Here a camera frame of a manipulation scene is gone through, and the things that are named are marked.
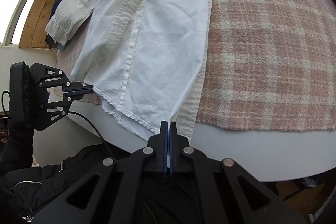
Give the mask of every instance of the white shirt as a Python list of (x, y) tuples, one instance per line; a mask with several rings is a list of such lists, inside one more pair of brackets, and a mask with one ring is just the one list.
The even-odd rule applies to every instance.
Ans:
[(201, 97), (212, 0), (63, 0), (46, 32), (65, 45), (92, 13), (71, 76), (147, 140), (177, 120), (191, 138)]

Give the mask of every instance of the wooden panel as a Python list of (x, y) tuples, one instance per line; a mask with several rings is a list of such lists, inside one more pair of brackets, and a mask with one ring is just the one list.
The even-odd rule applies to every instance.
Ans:
[(46, 0), (35, 0), (22, 30), (19, 47), (31, 47), (35, 28)]
[(48, 24), (51, 9), (55, 3), (55, 0), (46, 0), (43, 9), (41, 11), (39, 20), (36, 24), (36, 29), (34, 32), (33, 42), (31, 47), (33, 48), (44, 48), (46, 47), (45, 38), (47, 36), (46, 31), (44, 30)]

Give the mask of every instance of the triangular cutout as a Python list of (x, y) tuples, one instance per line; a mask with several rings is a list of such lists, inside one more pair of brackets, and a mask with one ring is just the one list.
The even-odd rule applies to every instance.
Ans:
[(94, 175), (92, 178), (90, 178), (76, 192), (68, 197), (67, 203), (84, 210), (90, 201), (90, 198), (99, 181), (99, 178), (99, 175)]
[(56, 73), (56, 71), (49, 70), (49, 69), (45, 69), (45, 71), (44, 71), (44, 74), (46, 74), (46, 75), (52, 75), (54, 73)]
[(63, 107), (57, 107), (57, 108), (47, 108), (47, 112), (58, 112), (58, 111), (63, 111)]
[(270, 200), (265, 197), (258, 189), (256, 189), (243, 176), (238, 176), (238, 182), (246, 196), (247, 202), (253, 211), (270, 203)]

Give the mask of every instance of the window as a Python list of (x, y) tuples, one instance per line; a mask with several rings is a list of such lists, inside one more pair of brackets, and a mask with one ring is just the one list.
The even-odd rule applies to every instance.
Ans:
[(9, 22), (19, 0), (0, 0), (0, 43), (3, 43)]
[(22, 30), (23, 30), (23, 27), (25, 25), (28, 13), (29, 13), (33, 3), (34, 3), (34, 0), (27, 0), (26, 1), (26, 4), (25, 4), (25, 6), (24, 6), (24, 8), (23, 8), (23, 10), (20, 14), (19, 20), (17, 21), (16, 27), (15, 27), (13, 38), (12, 38), (12, 41), (11, 41), (12, 44), (19, 44), (20, 43)]

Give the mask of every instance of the zipper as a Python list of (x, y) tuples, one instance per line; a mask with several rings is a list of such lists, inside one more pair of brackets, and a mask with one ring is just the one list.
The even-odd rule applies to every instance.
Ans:
[(33, 217), (26, 216), (26, 217), (23, 217), (23, 220), (26, 221), (27, 223), (31, 223), (33, 221)]
[(25, 181), (20, 181), (20, 182), (16, 183), (13, 187), (15, 187), (16, 185), (19, 185), (19, 184), (21, 184), (21, 183), (35, 183), (35, 184), (42, 184), (41, 181), (30, 181), (30, 180), (25, 180)]
[(64, 161), (64, 160), (62, 160), (62, 162), (61, 162), (61, 170), (59, 170), (58, 173), (64, 170), (64, 169), (63, 169), (63, 161)]

